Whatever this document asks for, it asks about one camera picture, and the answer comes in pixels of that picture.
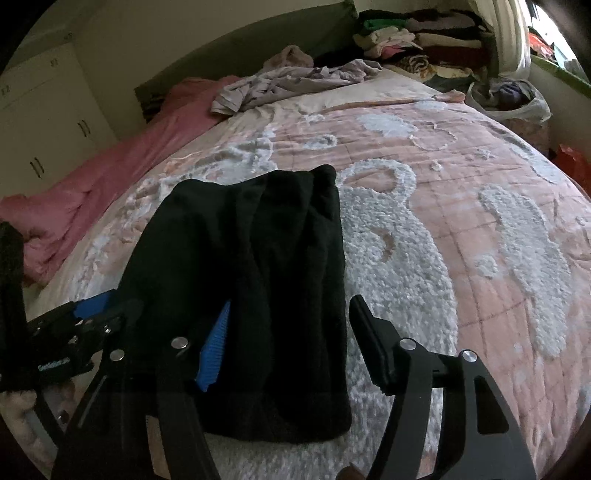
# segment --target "white plastic bag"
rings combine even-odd
[[[524,120],[526,122],[532,122],[538,125],[543,124],[552,116],[550,112],[550,107],[546,100],[544,100],[543,95],[540,91],[534,87],[530,82],[527,82],[534,92],[535,96],[534,99],[529,102],[527,105],[524,105],[516,110],[507,110],[507,111],[489,111],[486,110],[481,104],[476,101],[476,99],[480,96],[483,96],[478,93],[475,87],[475,83],[470,85],[468,89],[468,93],[466,94],[466,104],[471,106],[472,108],[478,110],[480,113],[484,113],[487,117],[496,120],[497,122],[503,122],[505,120],[509,120],[511,118],[518,118],[520,120]]]

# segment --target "headboard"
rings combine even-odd
[[[352,44],[356,11],[352,1],[306,8],[266,18],[207,43],[135,88],[144,118],[159,110],[164,95],[187,77],[217,80],[249,76],[288,45],[298,45],[312,58]]]

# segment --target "blue gripper pad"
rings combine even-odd
[[[102,313],[113,292],[114,290],[109,290],[89,299],[81,300],[74,309],[74,316],[85,320],[93,315]]]
[[[195,383],[202,392],[206,392],[210,385],[217,381],[222,366],[226,334],[228,333],[228,320],[230,318],[230,300],[222,308],[220,316],[209,332],[207,340],[199,355],[199,371],[195,377]]]

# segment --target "screw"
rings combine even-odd
[[[173,338],[172,342],[170,342],[170,345],[177,350],[185,348],[188,344],[189,341],[185,337],[176,337]]]
[[[466,362],[470,362],[470,363],[475,362],[478,359],[478,357],[476,356],[476,354],[472,350],[464,350],[462,352],[462,357],[464,357],[464,360]]]
[[[114,362],[118,362],[120,360],[123,360],[123,357],[125,356],[125,352],[123,350],[117,349],[117,350],[113,350],[110,354],[109,354],[109,358],[114,361]]]
[[[66,424],[70,421],[70,414],[65,410],[62,410],[60,414],[57,416],[57,419],[63,424]]]
[[[410,338],[403,338],[400,340],[400,347],[404,350],[414,350],[417,347],[417,344]]]

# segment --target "pink blanket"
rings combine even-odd
[[[114,200],[148,170],[224,120],[209,109],[217,92],[237,80],[228,76],[181,82],[142,133],[91,158],[44,193],[2,199],[0,219],[25,239],[25,276],[49,282]]]

